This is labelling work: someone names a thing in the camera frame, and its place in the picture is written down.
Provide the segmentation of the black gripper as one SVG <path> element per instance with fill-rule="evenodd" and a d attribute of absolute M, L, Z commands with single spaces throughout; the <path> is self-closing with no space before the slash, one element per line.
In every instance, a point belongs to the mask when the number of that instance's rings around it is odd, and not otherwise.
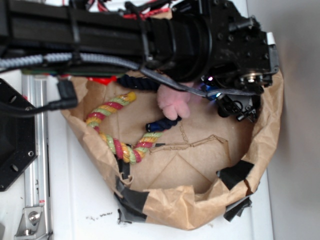
<path fill-rule="evenodd" d="M 212 77 L 223 89 L 262 94 L 279 71 L 275 44 L 254 16 L 242 16 L 229 0 L 184 0 L 173 6 L 175 67 L 172 78 L 191 82 Z M 259 95 L 220 93 L 218 115 L 255 122 Z"/>

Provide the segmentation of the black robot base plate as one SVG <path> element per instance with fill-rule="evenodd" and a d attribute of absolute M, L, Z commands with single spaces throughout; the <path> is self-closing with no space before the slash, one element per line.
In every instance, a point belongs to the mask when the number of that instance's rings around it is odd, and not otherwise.
<path fill-rule="evenodd" d="M 0 191 L 5 192 L 37 157 L 35 118 L 0 115 Z"/>

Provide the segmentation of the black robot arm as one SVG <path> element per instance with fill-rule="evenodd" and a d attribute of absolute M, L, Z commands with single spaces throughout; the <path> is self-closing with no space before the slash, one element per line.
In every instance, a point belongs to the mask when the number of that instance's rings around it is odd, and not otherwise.
<path fill-rule="evenodd" d="M 252 96 L 272 85 L 279 58 L 272 35 L 229 0 L 154 0 L 90 12 L 90 0 L 52 6 L 0 3 L 0 70 L 108 76 L 139 71 L 160 83 L 158 104 L 175 120 L 189 115 L 187 93 Z M 170 5 L 172 17 L 152 14 Z"/>

